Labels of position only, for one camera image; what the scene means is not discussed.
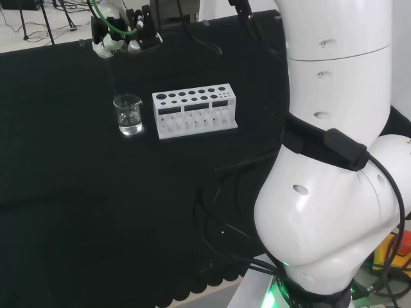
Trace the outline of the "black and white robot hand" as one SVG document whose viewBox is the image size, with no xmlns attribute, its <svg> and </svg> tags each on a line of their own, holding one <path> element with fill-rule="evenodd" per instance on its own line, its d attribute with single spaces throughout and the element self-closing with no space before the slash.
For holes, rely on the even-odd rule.
<svg viewBox="0 0 411 308">
<path fill-rule="evenodd" d="M 138 54 L 163 43 L 149 5 L 136 10 L 125 8 L 123 1 L 91 1 L 90 5 L 92 48 L 100 58 Z"/>
</svg>

